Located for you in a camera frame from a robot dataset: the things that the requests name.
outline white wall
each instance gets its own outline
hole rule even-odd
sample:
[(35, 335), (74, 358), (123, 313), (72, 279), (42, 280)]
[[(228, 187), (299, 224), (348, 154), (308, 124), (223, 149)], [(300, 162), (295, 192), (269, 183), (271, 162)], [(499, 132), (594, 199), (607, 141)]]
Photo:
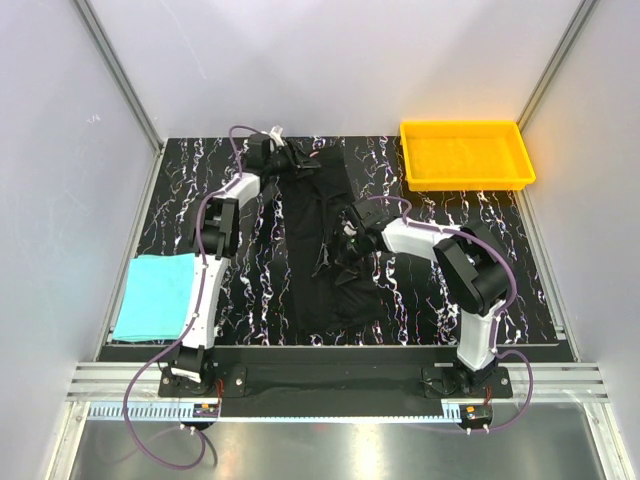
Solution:
[(152, 152), (69, 0), (0, 14), (0, 477), (43, 478)]
[(159, 134), (516, 119), (579, 0), (92, 0)]
[(525, 132), (530, 188), (580, 353), (640, 471), (640, 2), (600, 2)]

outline reflective metal surface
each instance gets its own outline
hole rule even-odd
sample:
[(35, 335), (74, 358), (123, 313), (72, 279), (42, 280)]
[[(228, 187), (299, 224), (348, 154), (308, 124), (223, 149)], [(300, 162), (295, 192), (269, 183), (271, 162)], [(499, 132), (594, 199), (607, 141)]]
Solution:
[[(516, 412), (496, 406), (496, 423)], [(167, 423), (141, 422), (149, 438)], [(577, 405), (533, 405), (497, 434), (439, 434), (416, 425), (218, 424), (211, 452), (194, 470), (164, 469), (133, 450), (124, 424), (88, 421), (71, 478), (111, 479), (603, 479), (586, 417)], [(191, 462), (199, 443), (176, 431), (151, 442), (154, 453)]]

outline black marble tabletop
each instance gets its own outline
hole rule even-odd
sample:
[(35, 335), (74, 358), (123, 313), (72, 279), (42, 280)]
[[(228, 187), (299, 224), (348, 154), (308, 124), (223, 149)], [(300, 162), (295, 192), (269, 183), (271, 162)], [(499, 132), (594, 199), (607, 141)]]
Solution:
[[(411, 217), (463, 224), (481, 218), (501, 241), (518, 284), (517, 301), (501, 322), (501, 343), (556, 343), (557, 338), (520, 213), (512, 192), (409, 192), (403, 183), (397, 137), (309, 137), (304, 148), (338, 142), (356, 198), (399, 195), (413, 203)], [(236, 171), (228, 139), (169, 140), (147, 212), (137, 254), (191, 251), (187, 211), (194, 199), (229, 181)], [(398, 212), (398, 206), (385, 208)], [(218, 345), (455, 344), (460, 310), (452, 304), (437, 265), (410, 257), (375, 256), (374, 281), (387, 318), (364, 332), (297, 333), (277, 180), (241, 212), (241, 245), (231, 261), (218, 302)]]

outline black pants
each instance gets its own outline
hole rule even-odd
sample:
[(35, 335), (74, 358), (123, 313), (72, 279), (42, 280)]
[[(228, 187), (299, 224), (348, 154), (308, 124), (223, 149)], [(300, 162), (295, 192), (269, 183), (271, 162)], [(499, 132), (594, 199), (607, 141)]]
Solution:
[[(336, 283), (343, 268), (332, 262), (337, 248), (335, 232), (345, 207), (355, 199), (339, 145), (319, 150), (314, 159), (321, 168), (313, 174), (280, 176), (298, 332), (302, 336), (337, 335), (344, 330), (353, 337), (350, 343), (356, 343), (356, 330), (367, 325), (373, 328), (378, 321), (386, 323), (386, 312), (371, 276), (371, 258), (350, 265), (350, 271), (355, 272), (352, 280)], [(375, 343), (373, 335), (367, 344)]]

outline yellow tray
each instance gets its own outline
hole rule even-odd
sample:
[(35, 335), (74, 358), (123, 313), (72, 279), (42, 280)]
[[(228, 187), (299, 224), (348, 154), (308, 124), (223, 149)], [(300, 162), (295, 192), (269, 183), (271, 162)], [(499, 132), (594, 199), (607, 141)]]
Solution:
[(522, 190), (536, 174), (515, 122), (403, 122), (409, 190)]

